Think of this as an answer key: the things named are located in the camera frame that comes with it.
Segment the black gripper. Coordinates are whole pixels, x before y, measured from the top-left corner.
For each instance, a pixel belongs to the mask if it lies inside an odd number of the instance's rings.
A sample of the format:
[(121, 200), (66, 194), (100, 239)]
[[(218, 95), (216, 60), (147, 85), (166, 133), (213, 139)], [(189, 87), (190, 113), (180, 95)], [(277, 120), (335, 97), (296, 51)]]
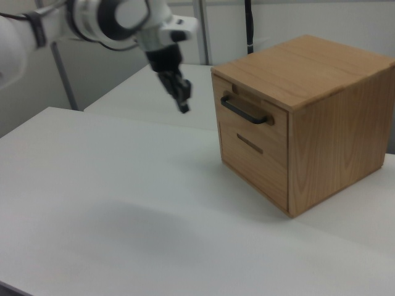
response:
[(179, 111), (189, 112), (188, 99), (191, 97), (192, 84), (180, 71), (183, 58), (179, 45), (175, 43), (145, 54), (152, 70), (158, 73), (164, 88), (175, 100)]

